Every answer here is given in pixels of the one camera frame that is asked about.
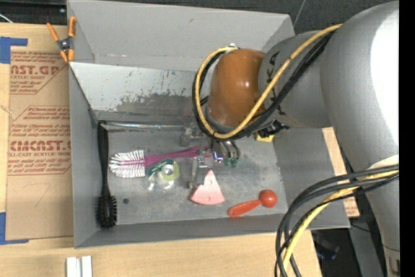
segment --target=cardboard sheet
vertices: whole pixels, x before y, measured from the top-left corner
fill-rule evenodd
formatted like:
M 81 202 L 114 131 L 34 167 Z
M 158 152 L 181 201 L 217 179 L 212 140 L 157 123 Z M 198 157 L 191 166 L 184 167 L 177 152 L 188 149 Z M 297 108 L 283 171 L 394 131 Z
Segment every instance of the cardboard sheet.
M 67 37 L 66 27 L 55 29 Z M 0 36 L 27 39 L 26 47 L 11 47 L 10 104 L 2 113 L 10 123 L 6 240 L 72 235 L 67 64 L 46 25 L 1 24 Z M 0 168 L 4 174 L 4 162 Z

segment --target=pink toothbrush handle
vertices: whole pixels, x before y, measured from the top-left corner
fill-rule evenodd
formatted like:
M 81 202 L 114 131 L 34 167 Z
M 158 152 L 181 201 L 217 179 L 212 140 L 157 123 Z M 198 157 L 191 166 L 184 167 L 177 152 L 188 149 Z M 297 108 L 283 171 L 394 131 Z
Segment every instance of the pink toothbrush handle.
M 183 151 L 172 152 L 170 154 L 161 154 L 161 155 L 153 155 L 145 157 L 146 166 L 154 165 L 155 163 L 164 160 L 165 158 L 177 158 L 177 157 L 196 157 L 197 156 L 198 147 L 193 147 L 190 149 L 186 149 Z

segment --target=green object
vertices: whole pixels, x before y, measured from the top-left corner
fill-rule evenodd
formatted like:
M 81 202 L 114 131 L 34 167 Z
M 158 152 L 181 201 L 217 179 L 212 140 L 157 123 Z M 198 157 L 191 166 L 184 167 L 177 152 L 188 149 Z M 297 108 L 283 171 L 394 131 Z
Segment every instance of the green object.
M 156 173 L 163 181 L 176 180 L 180 175 L 179 165 L 171 158 L 166 158 L 149 167 L 147 176 L 152 178 Z

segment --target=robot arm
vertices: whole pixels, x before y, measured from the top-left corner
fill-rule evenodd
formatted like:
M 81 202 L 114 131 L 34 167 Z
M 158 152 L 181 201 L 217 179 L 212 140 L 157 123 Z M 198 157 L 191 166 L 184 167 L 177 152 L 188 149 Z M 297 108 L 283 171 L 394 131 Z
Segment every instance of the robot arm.
M 332 36 L 317 38 L 292 59 L 264 100 L 264 107 L 269 110 L 278 96 L 284 94 L 275 112 L 267 115 L 266 123 L 332 126 L 354 171 L 396 165 L 399 163 L 399 2 L 365 10 L 333 31 Z M 235 67 L 232 58 L 227 57 L 226 61 L 222 61 L 225 56 L 221 58 L 211 83 L 211 95 L 215 98 L 209 97 L 207 101 L 208 121 L 220 131 L 229 132 L 246 112 L 236 116 L 222 101 L 233 98 L 240 101 L 235 97 L 238 89 L 238 94 L 246 94 L 244 102 L 251 109 L 287 59 L 291 60 L 293 52 L 315 34 L 299 34 L 279 42 L 264 57 L 257 54 L 256 61 L 261 58 L 259 68 L 245 55 L 244 61 L 252 62 L 250 66 L 244 71 L 228 71 L 226 68 Z M 287 83 L 296 75 L 298 65 L 309 61 L 306 57 L 311 53 L 317 56 L 287 93 Z M 235 87 L 223 83 L 225 78 L 236 82 Z M 256 87 L 252 89 L 256 78 L 259 93 Z M 264 114 L 258 109 L 255 116 Z M 381 232 L 388 275 L 400 276 L 399 181 L 368 193 L 367 197 Z

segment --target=black brush handle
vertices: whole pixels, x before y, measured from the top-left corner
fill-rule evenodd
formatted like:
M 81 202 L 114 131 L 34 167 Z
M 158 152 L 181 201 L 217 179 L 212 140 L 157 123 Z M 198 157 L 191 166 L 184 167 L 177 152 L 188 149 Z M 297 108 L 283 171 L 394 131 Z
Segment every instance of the black brush handle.
M 108 188 L 108 131 L 102 126 L 105 121 L 98 122 L 98 153 L 102 171 L 102 192 L 109 192 Z

